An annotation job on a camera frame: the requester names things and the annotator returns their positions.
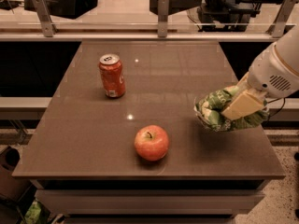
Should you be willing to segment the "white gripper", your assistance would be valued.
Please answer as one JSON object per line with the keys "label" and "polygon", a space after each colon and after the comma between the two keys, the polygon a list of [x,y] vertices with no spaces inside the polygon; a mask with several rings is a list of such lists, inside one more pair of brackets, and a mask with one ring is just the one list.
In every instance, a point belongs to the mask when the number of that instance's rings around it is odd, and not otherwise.
{"label": "white gripper", "polygon": [[221,112],[229,120],[263,109],[264,96],[286,98],[299,91],[299,47],[294,43],[272,43],[255,58],[237,85],[248,90],[235,96]]}

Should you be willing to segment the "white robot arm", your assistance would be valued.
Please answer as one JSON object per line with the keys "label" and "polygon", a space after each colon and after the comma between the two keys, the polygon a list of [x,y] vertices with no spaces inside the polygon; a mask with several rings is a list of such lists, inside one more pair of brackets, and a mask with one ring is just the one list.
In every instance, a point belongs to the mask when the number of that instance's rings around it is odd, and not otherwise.
{"label": "white robot arm", "polygon": [[266,98],[285,98],[299,90],[299,29],[292,28],[260,53],[236,84],[237,93],[221,114],[236,120],[265,108]]}

